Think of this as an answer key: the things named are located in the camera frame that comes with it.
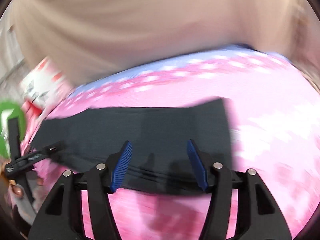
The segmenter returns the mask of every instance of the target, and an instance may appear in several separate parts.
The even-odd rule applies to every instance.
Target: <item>white polka dot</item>
[[[128,80],[127,77],[125,77],[125,78],[120,78],[120,79],[118,79],[116,82],[123,82],[123,81],[126,81],[126,80]]]
[[[221,56],[221,55],[215,55],[212,58],[216,58],[216,59],[228,59],[228,57],[226,56]]]
[[[190,64],[196,64],[196,63],[200,63],[200,62],[203,62],[202,59],[191,59],[188,61],[188,63]]]
[[[78,101],[78,100],[80,100],[81,98],[82,98],[82,96],[78,96],[78,97],[76,98],[75,102]]]
[[[152,72],[153,72],[153,70],[145,70],[145,71],[142,71],[141,73],[139,73],[139,75],[147,75],[147,74],[150,74]]]
[[[103,96],[98,96],[96,98],[94,98],[94,101],[98,101],[100,98],[102,98]]]
[[[159,77],[158,76],[149,76],[143,79],[142,82],[151,82],[157,80]]]
[[[262,53],[262,52],[255,52],[255,55],[260,56],[260,57],[268,57],[268,54]]]
[[[256,65],[264,65],[264,63],[258,59],[255,59],[255,58],[251,58],[250,61],[253,63],[253,64],[256,64]]]
[[[237,62],[237,61],[229,61],[228,63],[234,67],[244,68],[244,65],[240,62]]]
[[[270,74],[270,70],[264,67],[256,67],[254,70],[261,73]]]
[[[149,90],[151,88],[153,88],[153,86],[152,85],[148,85],[148,86],[142,86],[142,87],[136,88],[135,90],[139,92],[139,91],[146,91],[146,90]]]
[[[272,57],[271,60],[272,60],[273,62],[279,64],[279,65],[283,65],[283,63],[282,63],[280,60],[276,59],[276,58],[273,58],[273,57]]]
[[[175,77],[185,77],[185,76],[189,75],[189,72],[187,72],[187,71],[177,71],[177,72],[173,73],[173,75]]]
[[[203,64],[200,68],[201,69],[215,69],[215,68],[217,68],[217,66],[215,64]]]
[[[161,69],[164,71],[169,71],[169,70],[174,70],[176,67],[175,66],[164,66]]]
[[[134,83],[123,84],[120,88],[128,88],[131,87]]]
[[[205,78],[205,79],[211,79],[211,78],[214,78],[215,76],[216,76],[215,73],[210,73],[210,72],[205,72],[198,75],[199,78]]]
[[[89,94],[89,95],[87,96],[87,98],[90,98],[90,97],[94,96],[95,94],[96,94],[96,92],[93,92],[93,93]]]
[[[110,88],[111,88],[111,86],[108,86],[108,87],[106,87],[106,88],[103,88],[103,89],[101,90],[101,92],[102,92],[102,93],[103,93],[103,92],[106,92],[106,91],[108,91]]]
[[[240,56],[240,57],[248,57],[249,55],[243,52],[236,52],[236,55]]]

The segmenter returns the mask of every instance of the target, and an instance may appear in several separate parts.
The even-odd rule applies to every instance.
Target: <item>beige fabric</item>
[[[14,0],[31,67],[50,56],[76,85],[241,42],[290,56],[296,0]]]

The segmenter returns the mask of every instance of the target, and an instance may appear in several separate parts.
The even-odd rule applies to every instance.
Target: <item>ribbed blue pad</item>
[[[121,187],[125,173],[127,172],[130,160],[132,157],[132,144],[128,142],[124,151],[122,152],[121,157],[112,172],[112,181],[110,189],[112,192],[116,192],[118,188]]]
[[[207,172],[191,140],[188,141],[187,151],[198,186],[205,191],[208,188]]]

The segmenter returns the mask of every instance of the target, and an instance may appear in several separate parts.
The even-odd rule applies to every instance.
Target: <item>pink patterned fabric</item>
[[[228,102],[235,170],[259,172],[296,236],[320,201],[320,97],[281,57],[243,54],[144,72],[69,97],[49,118],[110,106],[191,106],[218,97]],[[49,190],[65,167],[44,160],[36,170]],[[196,240],[210,201],[209,195],[148,195],[126,189],[109,198],[123,240]],[[83,192],[86,235],[93,238],[87,207]],[[234,194],[228,237],[235,231],[236,210]]]

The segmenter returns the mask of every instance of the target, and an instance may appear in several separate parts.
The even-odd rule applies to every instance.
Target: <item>green balloon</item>
[[[18,118],[20,141],[26,134],[26,118],[24,112],[17,103],[10,101],[0,102],[0,156],[9,159],[10,150],[8,149],[8,120]]]

